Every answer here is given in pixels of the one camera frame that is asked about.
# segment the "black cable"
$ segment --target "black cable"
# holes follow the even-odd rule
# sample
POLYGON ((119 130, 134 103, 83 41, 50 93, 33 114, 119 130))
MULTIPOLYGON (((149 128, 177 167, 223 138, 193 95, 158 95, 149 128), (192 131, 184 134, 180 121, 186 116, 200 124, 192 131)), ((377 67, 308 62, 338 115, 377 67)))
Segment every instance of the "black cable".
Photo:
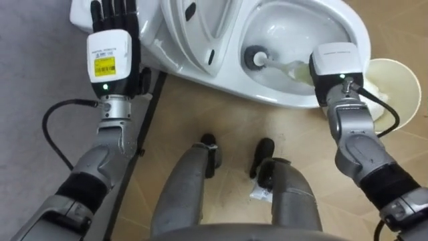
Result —
POLYGON ((385 223, 381 220, 376 226, 376 229, 374 230, 374 237, 373 241, 379 241, 381 239, 381 231, 385 223))
POLYGON ((358 88, 357 92, 359 94, 361 94, 362 96, 368 98, 369 100, 381 105, 382 107, 387 109, 394 116, 394 119, 395 119, 394 124, 391 127, 389 127, 388 129, 386 129, 385 131, 383 131, 382 133, 378 134, 377 137, 381 138, 381 137, 389 134, 391 131, 395 130, 400 125, 400 116, 391 106, 389 106, 387 103, 379 100, 379 98, 372 95, 369 91, 365 90, 362 87, 358 88))
POLYGON ((67 159, 67 157, 61 152, 61 150, 55 145, 54 141, 49 135, 49 131, 47 130, 47 120, 49 119, 50 115, 59 107, 63 107, 65 105, 69 104, 78 104, 82 106, 89 106, 89 107, 97 107, 98 101, 95 100, 82 100, 82 99, 73 99, 73 100, 65 100, 61 101, 57 104, 54 104, 49 108, 45 115, 43 116, 43 120, 41 122, 41 129, 43 130, 43 135, 45 136, 45 139, 47 143, 52 147, 52 149, 60 156, 61 160, 67 165, 68 169, 72 170, 74 167, 72 163, 67 159))

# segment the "toilet brush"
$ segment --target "toilet brush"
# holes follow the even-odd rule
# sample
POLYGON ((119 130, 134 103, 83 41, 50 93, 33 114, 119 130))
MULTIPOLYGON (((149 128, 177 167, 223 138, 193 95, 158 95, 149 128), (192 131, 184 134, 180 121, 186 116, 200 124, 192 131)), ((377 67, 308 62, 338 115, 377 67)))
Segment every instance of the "toilet brush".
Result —
POLYGON ((313 86, 309 72, 309 66, 302 61, 296 60, 288 64, 283 64, 269 59, 269 52, 263 46, 249 46, 245 49, 244 62, 249 70, 260 71, 265 67, 281 70, 296 82, 301 82, 313 86))

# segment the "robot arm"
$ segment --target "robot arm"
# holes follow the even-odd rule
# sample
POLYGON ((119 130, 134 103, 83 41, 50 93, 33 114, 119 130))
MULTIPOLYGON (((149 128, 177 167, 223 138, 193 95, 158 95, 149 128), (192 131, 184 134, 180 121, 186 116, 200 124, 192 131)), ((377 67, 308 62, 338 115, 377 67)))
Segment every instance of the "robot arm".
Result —
POLYGON ((141 92, 135 0, 115 0, 114 6, 115 11, 110 0, 103 6, 98 1, 91 4, 94 34, 87 43, 88 73, 102 108, 96 141, 13 241, 83 240, 94 214, 136 153, 130 103, 141 92))
POLYGON ((310 59, 316 96, 320 106, 328 107, 331 134, 338 145, 336 166, 363 190, 385 224, 401 232, 401 240, 426 240, 428 189, 400 167, 376 135, 370 112, 358 95, 367 94, 359 63, 351 43, 318 46, 310 59))

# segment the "toilet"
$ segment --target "toilet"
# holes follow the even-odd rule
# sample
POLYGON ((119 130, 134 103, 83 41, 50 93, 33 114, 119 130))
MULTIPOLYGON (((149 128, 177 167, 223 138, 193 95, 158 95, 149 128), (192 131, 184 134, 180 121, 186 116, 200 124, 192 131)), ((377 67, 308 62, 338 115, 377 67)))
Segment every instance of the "toilet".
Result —
MULTIPOLYGON (((73 0, 70 21, 92 32, 91 0, 73 0)), ((231 94, 292 108, 317 108, 314 87, 279 70, 250 71, 243 51, 308 63, 315 46, 353 42, 366 70, 370 39, 342 0, 137 0, 142 64, 231 94)))

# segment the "barcode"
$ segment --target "barcode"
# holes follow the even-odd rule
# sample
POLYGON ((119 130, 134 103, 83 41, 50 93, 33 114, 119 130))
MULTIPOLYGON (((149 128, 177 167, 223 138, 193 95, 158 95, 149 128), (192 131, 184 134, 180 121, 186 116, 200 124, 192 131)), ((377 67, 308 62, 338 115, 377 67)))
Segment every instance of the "barcode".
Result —
POLYGON ((96 72, 107 72, 107 71, 115 71, 115 70, 116 70, 116 66, 101 67, 101 68, 95 69, 96 72))

